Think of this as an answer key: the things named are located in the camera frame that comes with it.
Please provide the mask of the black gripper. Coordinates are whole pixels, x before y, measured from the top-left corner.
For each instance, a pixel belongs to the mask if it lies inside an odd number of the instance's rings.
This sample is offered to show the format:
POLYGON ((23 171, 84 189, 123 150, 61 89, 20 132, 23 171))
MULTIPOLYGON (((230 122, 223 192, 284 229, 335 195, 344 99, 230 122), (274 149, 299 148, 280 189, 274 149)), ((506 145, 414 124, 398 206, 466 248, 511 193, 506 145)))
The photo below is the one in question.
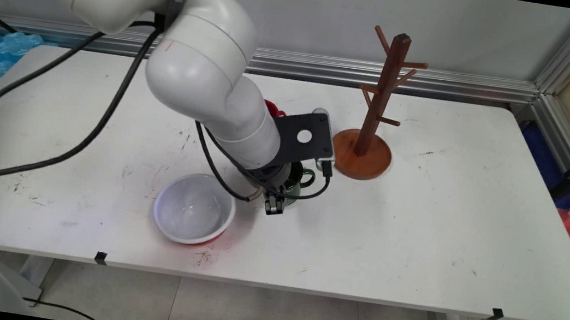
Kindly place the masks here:
MULTIPOLYGON (((276 189, 276 191, 288 194, 289 189, 285 186, 292 168, 291 163, 285 163, 280 166, 268 166, 259 169, 250 170, 250 174, 255 178, 267 185, 269 188, 276 189)), ((287 199, 276 194, 265 195, 264 210, 266 215, 282 215, 286 208, 287 199)))

